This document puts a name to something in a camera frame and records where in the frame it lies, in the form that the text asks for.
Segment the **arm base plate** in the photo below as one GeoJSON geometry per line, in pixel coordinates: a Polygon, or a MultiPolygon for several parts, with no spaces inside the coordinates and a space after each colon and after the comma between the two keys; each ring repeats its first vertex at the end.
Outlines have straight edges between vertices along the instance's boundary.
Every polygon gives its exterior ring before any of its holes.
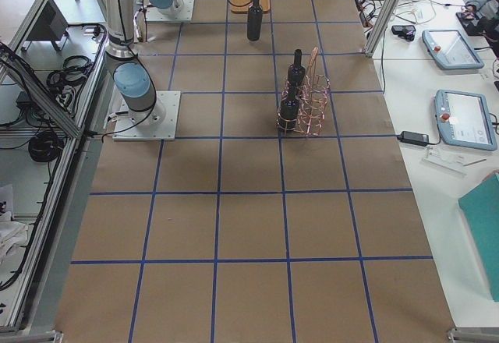
{"type": "Polygon", "coordinates": [[[152,23],[189,23],[193,17],[195,0],[183,0],[184,6],[177,16],[170,18],[162,15],[150,3],[147,7],[147,20],[152,23]]]}
{"type": "Polygon", "coordinates": [[[121,99],[119,115],[112,131],[114,140],[122,141],[153,141],[174,140],[178,121],[180,91],[158,91],[157,102],[152,114],[129,112],[128,105],[121,99]]]}

